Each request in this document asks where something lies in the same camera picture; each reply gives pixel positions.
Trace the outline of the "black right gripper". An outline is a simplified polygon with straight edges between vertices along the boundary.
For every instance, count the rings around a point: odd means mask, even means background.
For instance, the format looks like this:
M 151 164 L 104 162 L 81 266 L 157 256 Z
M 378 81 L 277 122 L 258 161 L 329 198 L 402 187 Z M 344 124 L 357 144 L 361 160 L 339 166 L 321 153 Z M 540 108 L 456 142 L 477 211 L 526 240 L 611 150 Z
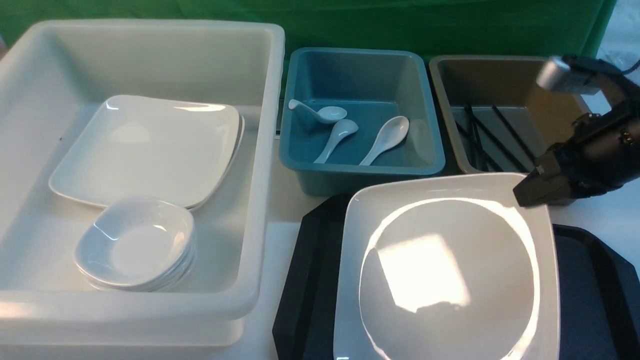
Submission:
M 598 84 L 611 110 L 580 117 L 572 137 L 535 160 L 513 189 L 521 207 L 567 206 L 639 178 L 639 86 L 624 75 L 602 75 Z

